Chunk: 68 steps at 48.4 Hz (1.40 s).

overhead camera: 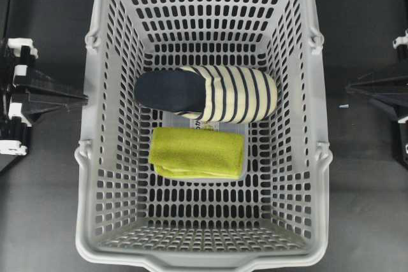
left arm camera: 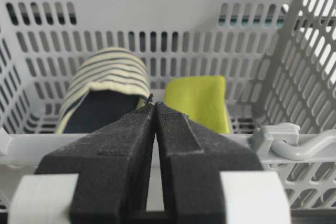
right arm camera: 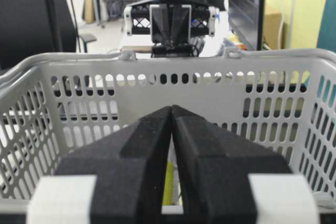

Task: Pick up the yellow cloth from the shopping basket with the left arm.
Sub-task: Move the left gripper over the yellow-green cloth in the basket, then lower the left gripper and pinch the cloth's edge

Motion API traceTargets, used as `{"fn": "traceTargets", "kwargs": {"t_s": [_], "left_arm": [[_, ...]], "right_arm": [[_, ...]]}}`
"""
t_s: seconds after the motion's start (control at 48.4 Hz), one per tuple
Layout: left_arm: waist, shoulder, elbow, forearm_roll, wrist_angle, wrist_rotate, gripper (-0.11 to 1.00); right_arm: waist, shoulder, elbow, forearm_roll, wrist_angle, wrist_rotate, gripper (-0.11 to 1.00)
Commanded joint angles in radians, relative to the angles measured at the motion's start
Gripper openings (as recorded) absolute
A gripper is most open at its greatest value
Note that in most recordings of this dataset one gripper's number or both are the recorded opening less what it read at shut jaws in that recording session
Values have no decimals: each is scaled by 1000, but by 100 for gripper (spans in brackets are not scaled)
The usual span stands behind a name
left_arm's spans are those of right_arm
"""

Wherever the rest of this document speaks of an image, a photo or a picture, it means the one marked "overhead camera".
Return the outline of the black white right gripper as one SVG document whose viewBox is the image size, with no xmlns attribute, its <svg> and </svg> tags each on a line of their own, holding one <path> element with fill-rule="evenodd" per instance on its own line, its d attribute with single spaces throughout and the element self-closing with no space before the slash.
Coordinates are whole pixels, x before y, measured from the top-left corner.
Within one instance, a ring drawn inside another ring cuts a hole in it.
<svg viewBox="0 0 408 272">
<path fill-rule="evenodd" d="M 395 110 L 398 114 L 402 161 L 407 161 L 407 30 L 403 36 L 393 40 L 393 48 L 397 51 L 401 76 L 387 78 L 371 76 L 368 81 L 349 84 L 346 91 L 376 101 L 384 110 L 385 105 Z"/>
</svg>

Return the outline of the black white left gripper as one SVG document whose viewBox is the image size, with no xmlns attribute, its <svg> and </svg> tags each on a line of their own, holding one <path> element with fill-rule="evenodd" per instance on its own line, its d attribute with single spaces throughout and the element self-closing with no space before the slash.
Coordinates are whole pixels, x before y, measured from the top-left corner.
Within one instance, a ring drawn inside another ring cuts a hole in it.
<svg viewBox="0 0 408 272">
<path fill-rule="evenodd" d="M 59 83 L 36 69 L 28 69 L 37 58 L 38 50 L 32 39 L 1 39 L 2 155 L 27 155 L 32 127 L 27 118 L 81 108 L 88 103 L 81 90 Z"/>
</svg>

